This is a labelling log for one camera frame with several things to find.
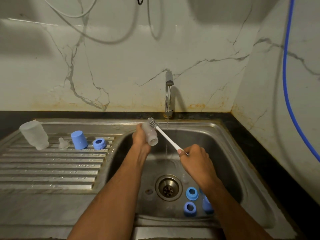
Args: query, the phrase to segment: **faucet spout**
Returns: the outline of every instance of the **faucet spout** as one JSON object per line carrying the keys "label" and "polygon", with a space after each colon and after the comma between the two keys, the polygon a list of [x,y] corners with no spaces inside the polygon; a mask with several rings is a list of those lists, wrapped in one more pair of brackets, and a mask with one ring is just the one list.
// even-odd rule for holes
{"label": "faucet spout", "polygon": [[164,116],[167,118],[172,117],[172,103],[171,103],[171,87],[174,84],[174,78],[172,72],[167,71],[165,73],[165,104],[164,104]]}

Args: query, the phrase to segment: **white marble tile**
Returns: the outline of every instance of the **white marble tile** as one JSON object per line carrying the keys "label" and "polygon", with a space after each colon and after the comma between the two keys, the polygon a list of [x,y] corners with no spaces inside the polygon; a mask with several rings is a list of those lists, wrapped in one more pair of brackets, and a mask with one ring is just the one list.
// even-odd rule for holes
{"label": "white marble tile", "polygon": [[0,109],[164,111],[170,70],[175,111],[229,112],[273,2],[150,0],[148,19],[147,0],[98,0],[70,26],[43,0],[2,0]]}
{"label": "white marble tile", "polygon": [[[296,131],[282,86],[283,37],[288,1],[268,15],[250,54],[233,115],[320,204],[320,163]],[[320,153],[320,0],[296,0],[287,59],[287,87],[296,119]]]}

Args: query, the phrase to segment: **person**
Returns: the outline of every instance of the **person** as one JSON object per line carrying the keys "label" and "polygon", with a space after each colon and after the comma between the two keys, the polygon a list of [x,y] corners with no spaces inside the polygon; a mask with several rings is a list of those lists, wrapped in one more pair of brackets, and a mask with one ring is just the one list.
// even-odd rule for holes
{"label": "person", "polygon": [[[133,143],[114,176],[96,195],[71,230],[67,240],[129,240],[144,162],[151,147],[137,125]],[[217,177],[205,149],[192,145],[178,150],[180,161],[209,199],[227,240],[273,239],[229,194]]]}

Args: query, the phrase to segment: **stainless steel sink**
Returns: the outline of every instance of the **stainless steel sink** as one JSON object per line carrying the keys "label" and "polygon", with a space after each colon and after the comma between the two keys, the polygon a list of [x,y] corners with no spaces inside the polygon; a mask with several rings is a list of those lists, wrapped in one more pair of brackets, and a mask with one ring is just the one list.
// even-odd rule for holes
{"label": "stainless steel sink", "polygon": [[[0,238],[66,238],[72,226],[121,165],[135,125],[141,120],[44,120],[50,147],[37,151],[17,131],[0,142]],[[166,131],[166,121],[159,121]],[[58,138],[82,130],[88,141],[103,137],[104,150],[91,146],[77,151],[58,149]],[[181,147],[199,144],[213,161],[218,177],[234,199],[274,238],[294,238],[295,232],[248,165],[219,121],[169,123],[168,136]],[[186,189],[199,191],[183,169],[174,148],[158,135],[142,173],[136,208],[134,239],[222,239],[215,214],[202,210],[188,218],[183,206]]]}

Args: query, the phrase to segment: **sink drain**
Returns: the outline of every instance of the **sink drain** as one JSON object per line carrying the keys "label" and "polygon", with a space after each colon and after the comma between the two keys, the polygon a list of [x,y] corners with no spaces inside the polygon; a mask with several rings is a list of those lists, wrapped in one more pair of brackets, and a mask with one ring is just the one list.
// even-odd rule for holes
{"label": "sink drain", "polygon": [[174,175],[163,175],[155,183],[158,196],[165,201],[174,201],[182,194],[182,184]]}

